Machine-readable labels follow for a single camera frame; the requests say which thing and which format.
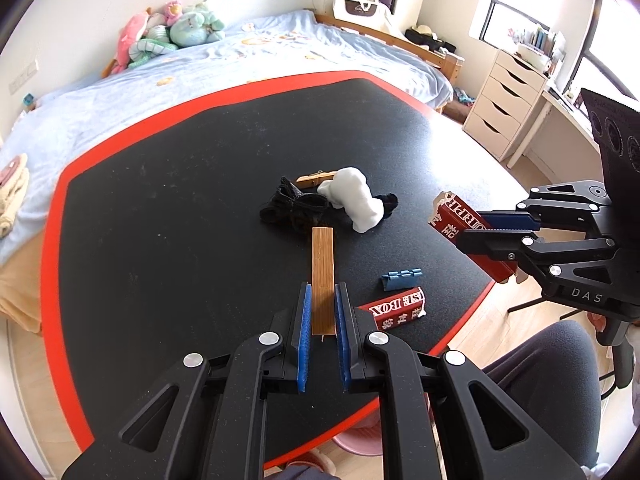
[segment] das logo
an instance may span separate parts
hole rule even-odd
[[[577,287],[571,291],[571,296],[576,300],[586,300],[591,301],[591,303],[602,302],[602,294],[596,294],[592,290],[580,289]]]

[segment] red box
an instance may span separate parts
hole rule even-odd
[[[379,330],[402,325],[426,314],[424,293],[419,286],[358,308],[369,310],[373,314]]]
[[[429,224],[453,244],[464,229],[491,229],[491,225],[450,191],[443,191],[433,201],[433,216]],[[496,282],[506,282],[518,270],[516,262],[498,262],[485,254],[468,254],[473,262]]]

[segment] mint green stuffed animal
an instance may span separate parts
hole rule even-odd
[[[185,7],[184,14],[172,25],[169,37],[181,47],[213,43],[222,40],[225,33],[222,23],[207,7],[206,0],[191,7]]]

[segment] wall socket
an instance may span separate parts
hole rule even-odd
[[[34,59],[29,63],[20,75],[9,83],[9,94],[15,94],[29,79],[36,75],[36,72],[40,69],[38,67],[38,60]]]

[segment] wooden bed frame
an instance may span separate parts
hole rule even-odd
[[[338,28],[356,30],[361,36],[372,36],[378,40],[382,40],[388,45],[398,46],[408,52],[411,52],[425,62],[439,68],[444,77],[446,77],[452,85],[456,82],[460,69],[465,62],[464,58],[456,56],[455,54],[441,54],[439,52],[434,52],[433,50],[426,50],[421,46],[411,43],[409,40],[401,40],[400,38],[396,38],[395,36],[380,32],[373,28],[363,27],[357,23],[338,20],[333,16],[316,14],[316,22],[324,23],[325,25],[333,25]],[[436,110],[442,113],[442,108],[444,107],[436,108]]]

